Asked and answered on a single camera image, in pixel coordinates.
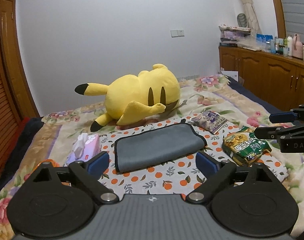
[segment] white wall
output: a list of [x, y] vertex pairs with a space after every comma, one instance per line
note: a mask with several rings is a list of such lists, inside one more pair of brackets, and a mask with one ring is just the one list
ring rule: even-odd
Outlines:
[[273, 0], [253, 0], [253, 4], [262, 34], [277, 36], [277, 25]]
[[[24, 70], [41, 115], [102, 100], [74, 92], [163, 63], [177, 76], [214, 74], [231, 0], [16, 0]], [[171, 29], [185, 37], [171, 38]]]

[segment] lotion bottle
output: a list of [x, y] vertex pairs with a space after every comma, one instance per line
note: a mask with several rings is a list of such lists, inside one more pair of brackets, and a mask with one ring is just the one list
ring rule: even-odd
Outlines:
[[292, 44], [293, 44], [293, 38], [291, 35], [287, 38], [288, 40], [288, 56], [292, 56]]

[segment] orange dot pattern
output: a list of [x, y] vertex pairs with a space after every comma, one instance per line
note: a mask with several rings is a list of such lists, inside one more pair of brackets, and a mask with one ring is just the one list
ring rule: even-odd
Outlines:
[[[197, 116], [197, 114], [191, 114], [190, 116], [183, 117], [189, 120]], [[107, 188], [113, 189], [113, 191], [120, 197], [124, 193], [133, 194], [181, 194], [181, 197], [185, 199], [186, 195], [199, 187], [201, 182], [205, 181], [202, 173], [198, 171], [195, 164], [196, 153], [187, 154], [174, 161], [168, 161], [162, 165], [153, 167], [147, 167], [145, 169], [119, 173], [115, 168], [115, 151], [114, 143], [117, 139], [133, 134], [139, 134], [150, 128], [160, 128], [165, 125], [169, 126], [174, 123], [180, 122], [180, 118], [173, 118], [162, 122], [157, 122], [145, 127], [134, 127], [128, 130], [117, 131], [112, 134], [108, 134], [107, 137], [102, 137], [105, 141], [102, 143], [101, 149], [109, 154], [109, 168], [104, 171], [99, 181], [103, 183]], [[203, 136], [207, 141], [207, 153], [211, 154], [213, 158], [218, 161], [230, 159], [222, 150], [222, 138], [229, 133], [233, 133], [239, 130], [238, 126], [232, 123], [227, 124], [225, 128], [221, 129], [216, 135], [212, 135], [206, 130], [194, 127], [195, 131], [199, 135]], [[258, 162], [265, 163], [270, 169], [274, 169], [275, 172], [287, 175], [286, 168], [273, 157], [271, 153], [265, 153]]]

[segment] metal screw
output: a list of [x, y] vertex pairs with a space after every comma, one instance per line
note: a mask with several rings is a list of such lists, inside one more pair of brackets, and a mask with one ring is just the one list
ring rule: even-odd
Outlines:
[[191, 194], [189, 194], [189, 198], [193, 201], [199, 201], [204, 199], [204, 195], [200, 192], [193, 192]]
[[107, 201], [107, 202], [111, 202], [113, 200], [116, 200], [117, 198], [117, 195], [115, 195], [114, 193], [103, 193], [101, 195], [101, 199], [104, 200], [104, 201]]

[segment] curtain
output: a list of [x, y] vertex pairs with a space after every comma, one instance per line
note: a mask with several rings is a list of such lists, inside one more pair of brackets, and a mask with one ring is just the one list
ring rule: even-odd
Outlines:
[[248, 20], [248, 27], [251, 28], [252, 34], [261, 33], [258, 18], [256, 17], [253, 0], [241, 0], [244, 7], [244, 14]]

